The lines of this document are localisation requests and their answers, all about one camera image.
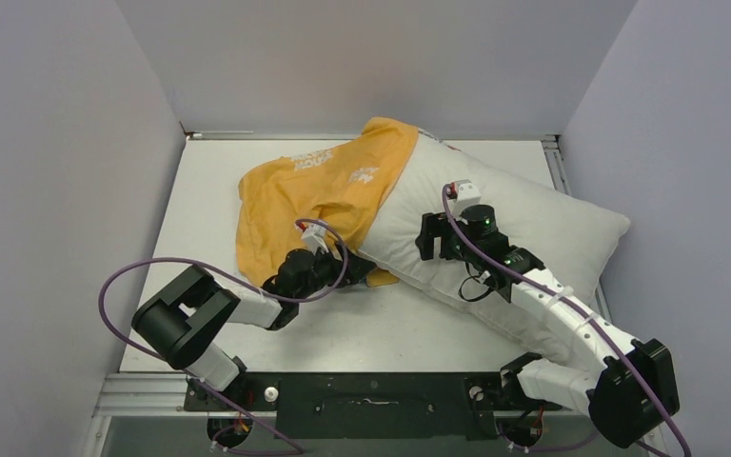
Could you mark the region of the yellow and blue pillowcase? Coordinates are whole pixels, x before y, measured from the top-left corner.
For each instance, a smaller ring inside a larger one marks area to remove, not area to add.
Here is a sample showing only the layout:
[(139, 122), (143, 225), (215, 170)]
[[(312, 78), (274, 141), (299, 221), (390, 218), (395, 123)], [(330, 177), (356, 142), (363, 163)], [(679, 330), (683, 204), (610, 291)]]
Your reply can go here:
[(347, 143), (248, 171), (238, 185), (239, 271), (256, 285), (274, 275), (287, 253), (304, 244), (295, 224), (301, 218), (325, 221), (357, 250), (418, 138), (415, 126), (374, 117)]

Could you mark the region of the white pillow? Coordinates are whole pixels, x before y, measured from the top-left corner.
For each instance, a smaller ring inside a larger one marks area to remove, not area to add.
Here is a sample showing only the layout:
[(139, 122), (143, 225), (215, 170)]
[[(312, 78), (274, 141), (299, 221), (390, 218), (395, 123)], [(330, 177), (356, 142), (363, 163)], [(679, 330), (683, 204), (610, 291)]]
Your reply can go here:
[(496, 292), (473, 302), (481, 287), (475, 282), (465, 287), (463, 282), (475, 268), (440, 256), (421, 259), (416, 240), (424, 215), (443, 212), (443, 185), (464, 179), (479, 190), (482, 203), (494, 210), (491, 226), (463, 229), (473, 244), (496, 259), (524, 248), (543, 261), (562, 285), (572, 287), (576, 299), (589, 302), (630, 220), (493, 168), (425, 131), (359, 247), (360, 256), (427, 295), (473, 314), (523, 348), (578, 368), (576, 352), (530, 312)]

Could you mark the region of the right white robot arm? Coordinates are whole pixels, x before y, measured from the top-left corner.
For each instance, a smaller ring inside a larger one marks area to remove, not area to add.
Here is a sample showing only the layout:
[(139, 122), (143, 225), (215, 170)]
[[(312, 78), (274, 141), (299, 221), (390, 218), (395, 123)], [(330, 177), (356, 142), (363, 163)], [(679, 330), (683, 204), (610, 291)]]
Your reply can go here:
[(501, 371), (500, 394), (512, 407), (542, 401), (587, 416), (617, 447), (630, 447), (680, 409), (672, 356), (657, 339), (642, 342), (579, 300), (526, 248), (499, 232), (489, 205), (461, 219), (426, 213), (415, 244), (424, 261), (464, 263), (483, 283), (567, 346), (569, 368), (529, 352)]

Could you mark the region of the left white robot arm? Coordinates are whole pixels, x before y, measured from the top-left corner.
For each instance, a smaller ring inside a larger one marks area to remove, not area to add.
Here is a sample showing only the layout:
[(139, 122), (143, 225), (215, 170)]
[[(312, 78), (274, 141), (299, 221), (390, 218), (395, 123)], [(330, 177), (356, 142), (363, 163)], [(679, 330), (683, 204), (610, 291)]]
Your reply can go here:
[(223, 288), (199, 266), (190, 266), (166, 284), (133, 315), (131, 326), (174, 369), (208, 385), (208, 397), (222, 409), (242, 404), (247, 367), (226, 354), (214, 339), (227, 323), (279, 330), (299, 312), (299, 302), (328, 288), (361, 284), (376, 265), (336, 247), (347, 260), (306, 248), (290, 251), (264, 292), (244, 296)]

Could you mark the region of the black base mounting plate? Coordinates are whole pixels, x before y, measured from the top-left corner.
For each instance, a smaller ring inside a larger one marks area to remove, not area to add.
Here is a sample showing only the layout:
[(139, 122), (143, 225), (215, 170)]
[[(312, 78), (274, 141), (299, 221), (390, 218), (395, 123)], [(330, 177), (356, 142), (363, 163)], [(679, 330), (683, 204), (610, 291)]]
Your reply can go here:
[(514, 400), (497, 372), (250, 372), (224, 396), (301, 439), (492, 439), (559, 406)]

